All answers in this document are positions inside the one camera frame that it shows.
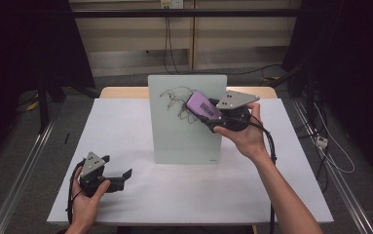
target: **purple object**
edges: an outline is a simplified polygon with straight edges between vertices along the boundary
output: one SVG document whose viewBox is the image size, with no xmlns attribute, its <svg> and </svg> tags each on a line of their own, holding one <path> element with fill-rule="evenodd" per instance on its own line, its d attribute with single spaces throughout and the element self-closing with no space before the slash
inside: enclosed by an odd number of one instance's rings
<svg viewBox="0 0 373 234">
<path fill-rule="evenodd" d="M 186 106 L 193 114 L 202 115 L 208 119 L 219 119 L 221 116 L 220 111 L 200 92 L 195 91 L 188 101 Z"/>
</svg>

